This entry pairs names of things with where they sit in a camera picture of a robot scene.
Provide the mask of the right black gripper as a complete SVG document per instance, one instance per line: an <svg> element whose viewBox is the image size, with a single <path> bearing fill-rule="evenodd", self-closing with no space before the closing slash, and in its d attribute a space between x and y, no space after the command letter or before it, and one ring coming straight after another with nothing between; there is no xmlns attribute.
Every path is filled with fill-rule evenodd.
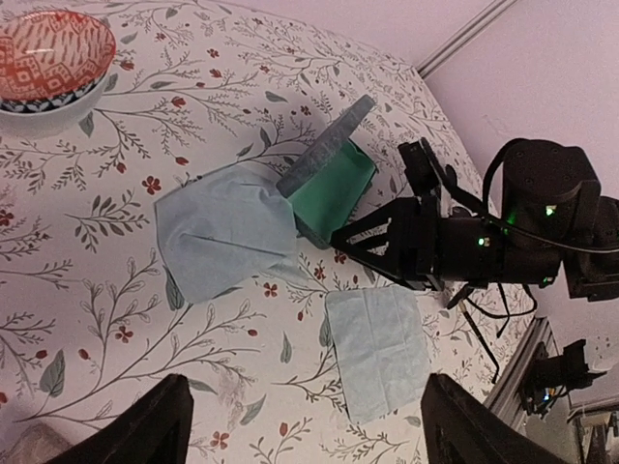
<svg viewBox="0 0 619 464"><path fill-rule="evenodd" d="M331 246L405 288L443 291L439 206L432 195L397 198L334 231Z"/></svg>

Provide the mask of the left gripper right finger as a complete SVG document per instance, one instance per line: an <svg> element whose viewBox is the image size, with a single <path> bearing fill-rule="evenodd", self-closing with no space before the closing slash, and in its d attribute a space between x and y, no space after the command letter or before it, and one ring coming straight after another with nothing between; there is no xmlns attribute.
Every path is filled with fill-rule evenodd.
<svg viewBox="0 0 619 464"><path fill-rule="evenodd" d="M521 435L447 374L429 375L422 396L429 463L563 463Z"/></svg>

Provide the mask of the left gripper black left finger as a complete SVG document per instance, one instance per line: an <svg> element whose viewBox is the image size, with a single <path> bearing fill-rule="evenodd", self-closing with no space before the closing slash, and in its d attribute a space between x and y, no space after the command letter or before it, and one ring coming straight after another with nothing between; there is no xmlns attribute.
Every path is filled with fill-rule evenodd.
<svg viewBox="0 0 619 464"><path fill-rule="evenodd" d="M194 401L189 379L169 374L108 426L47 463L185 463Z"/></svg>

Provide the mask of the blue-grey glasses case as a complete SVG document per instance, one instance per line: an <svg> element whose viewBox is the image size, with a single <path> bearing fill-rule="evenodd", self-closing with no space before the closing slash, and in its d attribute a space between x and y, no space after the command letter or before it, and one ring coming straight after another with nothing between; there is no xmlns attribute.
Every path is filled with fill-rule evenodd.
<svg viewBox="0 0 619 464"><path fill-rule="evenodd" d="M292 207L299 233L315 247L330 246L367 190L376 165L351 140L375 106L364 95L343 111L277 181Z"/></svg>

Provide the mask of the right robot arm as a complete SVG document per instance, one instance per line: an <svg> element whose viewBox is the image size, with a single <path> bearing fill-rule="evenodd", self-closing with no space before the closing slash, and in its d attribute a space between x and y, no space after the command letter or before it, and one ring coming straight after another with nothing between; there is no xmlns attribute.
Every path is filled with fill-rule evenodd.
<svg viewBox="0 0 619 464"><path fill-rule="evenodd" d="M564 274L571 298L618 295L618 202L578 147L516 138L490 164L483 186L502 178L499 214L489 196L461 188L426 140L398 148L412 195L332 234L333 248L404 287L461 298L491 283L547 287Z"/></svg>

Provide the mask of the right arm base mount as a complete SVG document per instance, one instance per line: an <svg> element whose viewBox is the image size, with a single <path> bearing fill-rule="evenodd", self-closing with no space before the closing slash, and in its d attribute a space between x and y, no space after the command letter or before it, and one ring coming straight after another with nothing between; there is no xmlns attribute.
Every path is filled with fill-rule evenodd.
<svg viewBox="0 0 619 464"><path fill-rule="evenodd" d="M534 361L522 385L524 406L529 416L545 416L554 403L574 390L591 387L603 377L585 361L585 339L563 348L560 355Z"/></svg>

